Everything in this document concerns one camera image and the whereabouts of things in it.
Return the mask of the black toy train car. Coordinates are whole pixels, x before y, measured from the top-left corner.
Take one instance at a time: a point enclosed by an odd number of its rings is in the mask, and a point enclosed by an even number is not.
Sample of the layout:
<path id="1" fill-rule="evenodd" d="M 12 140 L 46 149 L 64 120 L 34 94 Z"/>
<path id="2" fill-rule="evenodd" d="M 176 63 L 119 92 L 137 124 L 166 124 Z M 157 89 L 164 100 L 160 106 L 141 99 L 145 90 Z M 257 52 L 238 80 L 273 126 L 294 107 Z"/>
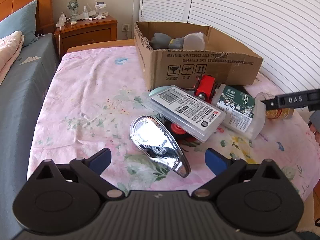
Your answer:
<path id="1" fill-rule="evenodd" d="M 195 142 L 197 140 L 195 137 L 191 136 L 177 124 L 171 122 L 162 115 L 160 117 L 166 129 L 171 133 L 171 135 L 175 138 L 175 140 L 178 143 L 181 144 L 182 142 Z"/>

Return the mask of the white louvered closet door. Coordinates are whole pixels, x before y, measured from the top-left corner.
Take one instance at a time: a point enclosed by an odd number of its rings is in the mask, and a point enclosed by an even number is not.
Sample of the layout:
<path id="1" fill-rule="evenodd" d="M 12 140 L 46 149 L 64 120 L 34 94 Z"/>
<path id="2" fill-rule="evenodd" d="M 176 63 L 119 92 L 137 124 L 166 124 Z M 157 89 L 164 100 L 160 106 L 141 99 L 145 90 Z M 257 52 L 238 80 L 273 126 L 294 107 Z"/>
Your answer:
<path id="1" fill-rule="evenodd" d="M 284 92 L 319 87 L 319 0 L 140 0 L 139 19 L 214 27 L 260 55 Z"/>

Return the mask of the clear plastic bottle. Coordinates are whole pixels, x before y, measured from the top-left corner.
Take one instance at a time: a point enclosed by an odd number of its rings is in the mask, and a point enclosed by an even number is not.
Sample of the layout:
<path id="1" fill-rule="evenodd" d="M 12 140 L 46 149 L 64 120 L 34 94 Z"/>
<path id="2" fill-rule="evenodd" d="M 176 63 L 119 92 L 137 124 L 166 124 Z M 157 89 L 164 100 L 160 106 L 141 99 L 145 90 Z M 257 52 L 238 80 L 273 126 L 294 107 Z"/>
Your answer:
<path id="1" fill-rule="evenodd" d="M 184 37 L 183 50 L 204 50 L 207 36 L 202 32 L 191 33 Z"/>

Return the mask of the jar of gold pins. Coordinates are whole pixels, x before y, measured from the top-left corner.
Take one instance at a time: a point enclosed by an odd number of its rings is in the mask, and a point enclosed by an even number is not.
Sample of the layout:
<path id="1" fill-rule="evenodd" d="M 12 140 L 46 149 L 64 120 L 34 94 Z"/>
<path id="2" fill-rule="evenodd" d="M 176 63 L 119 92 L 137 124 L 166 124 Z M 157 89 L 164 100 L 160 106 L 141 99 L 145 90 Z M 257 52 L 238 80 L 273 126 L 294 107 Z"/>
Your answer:
<path id="1" fill-rule="evenodd" d="M 264 101 L 264 100 L 273 99 L 274 95 L 261 92 L 261 93 L 257 94 L 257 96 L 255 98 L 259 101 Z M 290 118 L 292 118 L 294 111 L 295 110 L 292 108 L 282 108 L 282 109 L 269 110 L 269 111 L 266 111 L 266 118 L 271 119 L 271 120 L 290 119 Z"/>

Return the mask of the pink floral quilt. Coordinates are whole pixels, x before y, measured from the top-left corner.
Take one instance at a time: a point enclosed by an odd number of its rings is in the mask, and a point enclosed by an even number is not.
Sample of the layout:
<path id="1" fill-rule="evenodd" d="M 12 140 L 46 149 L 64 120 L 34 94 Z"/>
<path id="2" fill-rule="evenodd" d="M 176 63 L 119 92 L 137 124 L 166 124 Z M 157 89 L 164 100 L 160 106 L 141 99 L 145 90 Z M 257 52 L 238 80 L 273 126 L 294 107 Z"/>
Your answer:
<path id="1" fill-rule="evenodd" d="M 11 66 L 21 53 L 24 42 L 24 35 L 21 31 L 15 31 L 12 34 L 1 38 L 0 50 L 0 85 L 5 79 Z"/>

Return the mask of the grey cat figurine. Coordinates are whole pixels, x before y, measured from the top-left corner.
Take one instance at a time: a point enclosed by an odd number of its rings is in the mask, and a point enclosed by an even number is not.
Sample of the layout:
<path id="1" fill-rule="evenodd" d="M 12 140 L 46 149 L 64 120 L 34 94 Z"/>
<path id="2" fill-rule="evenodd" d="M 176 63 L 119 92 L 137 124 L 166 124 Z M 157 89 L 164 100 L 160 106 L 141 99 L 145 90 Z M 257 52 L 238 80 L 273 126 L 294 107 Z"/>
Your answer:
<path id="1" fill-rule="evenodd" d="M 150 45 L 154 50 L 157 49 L 182 49 L 184 44 L 184 37 L 171 38 L 164 33 L 154 33 L 150 40 Z"/>

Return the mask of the blue pillow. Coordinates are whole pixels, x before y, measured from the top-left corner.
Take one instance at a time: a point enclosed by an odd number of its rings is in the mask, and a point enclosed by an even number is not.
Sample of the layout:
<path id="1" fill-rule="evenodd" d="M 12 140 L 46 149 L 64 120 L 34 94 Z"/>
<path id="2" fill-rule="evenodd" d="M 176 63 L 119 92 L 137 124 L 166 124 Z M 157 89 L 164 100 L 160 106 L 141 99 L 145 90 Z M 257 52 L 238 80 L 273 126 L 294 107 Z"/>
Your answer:
<path id="1" fill-rule="evenodd" d="M 1 21 L 0 35 L 4 38 L 15 31 L 24 35 L 23 47 L 35 40 L 37 0 L 33 0 L 21 9 Z"/>

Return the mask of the small green desk fan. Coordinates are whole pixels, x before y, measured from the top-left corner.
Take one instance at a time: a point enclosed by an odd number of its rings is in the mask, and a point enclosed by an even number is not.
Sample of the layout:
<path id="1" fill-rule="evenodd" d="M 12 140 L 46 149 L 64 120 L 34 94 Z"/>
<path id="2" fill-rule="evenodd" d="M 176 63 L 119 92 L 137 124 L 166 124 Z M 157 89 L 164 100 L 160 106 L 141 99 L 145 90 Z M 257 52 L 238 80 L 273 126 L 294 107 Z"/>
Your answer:
<path id="1" fill-rule="evenodd" d="M 70 10 L 70 23 L 71 25 L 76 25 L 76 16 L 77 16 L 77 9 L 79 6 L 79 2 L 77 0 L 70 0 L 67 4 L 67 8 Z"/>

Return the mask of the black power bank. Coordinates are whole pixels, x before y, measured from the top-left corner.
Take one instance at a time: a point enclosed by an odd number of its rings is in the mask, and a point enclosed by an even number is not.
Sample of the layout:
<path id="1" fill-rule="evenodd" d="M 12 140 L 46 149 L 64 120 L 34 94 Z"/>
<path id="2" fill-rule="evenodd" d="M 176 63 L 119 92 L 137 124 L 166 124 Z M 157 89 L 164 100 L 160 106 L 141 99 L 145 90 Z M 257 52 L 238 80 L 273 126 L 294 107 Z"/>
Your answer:
<path id="1" fill-rule="evenodd" d="M 246 93 L 246 94 L 249 94 L 249 92 L 245 89 L 244 86 L 241 86 L 241 85 L 232 85 L 232 88 L 238 90 L 238 91 L 241 91 L 243 93 Z"/>

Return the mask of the clear plastic card case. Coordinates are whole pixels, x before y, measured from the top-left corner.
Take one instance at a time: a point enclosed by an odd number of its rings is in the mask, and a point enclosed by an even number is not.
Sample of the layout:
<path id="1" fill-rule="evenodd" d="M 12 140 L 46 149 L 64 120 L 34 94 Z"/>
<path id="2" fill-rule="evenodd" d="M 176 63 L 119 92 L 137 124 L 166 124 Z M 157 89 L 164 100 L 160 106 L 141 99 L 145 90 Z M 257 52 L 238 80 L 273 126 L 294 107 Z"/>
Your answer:
<path id="1" fill-rule="evenodd" d="M 151 109 L 201 142 L 206 142 L 226 117 L 225 112 L 175 85 L 148 96 L 146 101 Z"/>

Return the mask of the red toy train car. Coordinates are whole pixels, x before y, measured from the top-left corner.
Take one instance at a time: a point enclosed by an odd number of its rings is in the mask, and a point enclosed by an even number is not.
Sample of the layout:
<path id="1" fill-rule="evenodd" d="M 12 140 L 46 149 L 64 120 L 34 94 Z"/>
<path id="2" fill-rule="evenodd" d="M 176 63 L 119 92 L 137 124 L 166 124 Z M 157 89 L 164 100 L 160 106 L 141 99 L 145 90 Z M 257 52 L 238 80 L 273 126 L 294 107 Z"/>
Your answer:
<path id="1" fill-rule="evenodd" d="M 207 103 L 212 103 L 212 99 L 215 95 L 216 88 L 216 78 L 206 74 L 200 75 L 194 86 L 194 96 L 200 98 L 201 100 Z"/>

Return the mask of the blue bed sheet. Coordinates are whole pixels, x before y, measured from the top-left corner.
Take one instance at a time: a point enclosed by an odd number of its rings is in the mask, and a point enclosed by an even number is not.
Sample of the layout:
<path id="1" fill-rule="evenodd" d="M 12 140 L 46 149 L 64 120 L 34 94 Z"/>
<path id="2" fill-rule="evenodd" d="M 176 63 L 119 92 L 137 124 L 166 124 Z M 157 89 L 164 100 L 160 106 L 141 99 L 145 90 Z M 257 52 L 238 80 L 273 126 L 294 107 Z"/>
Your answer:
<path id="1" fill-rule="evenodd" d="M 34 130 L 59 65 L 51 33 L 22 48 L 1 84 L 1 239 L 20 226 L 12 204 L 25 184 Z"/>

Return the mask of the wooden nightstand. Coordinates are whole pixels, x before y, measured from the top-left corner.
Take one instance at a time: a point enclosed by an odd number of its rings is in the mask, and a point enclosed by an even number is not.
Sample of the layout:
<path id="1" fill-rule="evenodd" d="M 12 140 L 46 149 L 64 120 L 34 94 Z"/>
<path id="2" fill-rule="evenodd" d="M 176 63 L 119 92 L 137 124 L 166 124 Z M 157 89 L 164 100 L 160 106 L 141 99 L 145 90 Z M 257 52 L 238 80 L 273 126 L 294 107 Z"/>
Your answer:
<path id="1" fill-rule="evenodd" d="M 81 20 L 75 25 L 69 22 L 56 28 L 54 33 L 59 58 L 67 53 L 69 48 L 87 44 L 115 41 L 117 39 L 118 21 L 112 16 L 101 20 Z"/>

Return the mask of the medical cotton swab box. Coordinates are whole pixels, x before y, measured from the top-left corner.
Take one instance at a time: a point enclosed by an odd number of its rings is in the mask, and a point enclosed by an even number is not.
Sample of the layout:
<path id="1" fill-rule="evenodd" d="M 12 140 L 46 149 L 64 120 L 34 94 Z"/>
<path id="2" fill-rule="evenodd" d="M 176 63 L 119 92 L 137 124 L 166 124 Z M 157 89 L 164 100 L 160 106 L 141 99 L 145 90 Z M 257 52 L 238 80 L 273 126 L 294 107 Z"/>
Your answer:
<path id="1" fill-rule="evenodd" d="M 263 129 L 266 106 L 246 92 L 221 84 L 212 104 L 225 112 L 224 126 L 249 140 L 255 139 Z"/>

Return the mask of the cardboard box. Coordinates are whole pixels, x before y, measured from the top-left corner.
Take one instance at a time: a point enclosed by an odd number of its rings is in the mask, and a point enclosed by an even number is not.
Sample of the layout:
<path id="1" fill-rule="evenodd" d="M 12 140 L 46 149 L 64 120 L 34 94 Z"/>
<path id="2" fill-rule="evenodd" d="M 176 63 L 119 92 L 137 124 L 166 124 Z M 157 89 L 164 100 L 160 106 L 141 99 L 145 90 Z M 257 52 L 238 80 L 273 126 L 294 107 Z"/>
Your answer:
<path id="1" fill-rule="evenodd" d="M 205 36 L 204 50 L 154 49 L 156 33 L 171 39 L 193 33 Z M 263 58 L 241 42 L 209 26 L 182 22 L 136 22 L 134 41 L 148 90 L 176 85 L 193 88 L 202 74 L 213 76 L 218 83 L 251 85 Z"/>

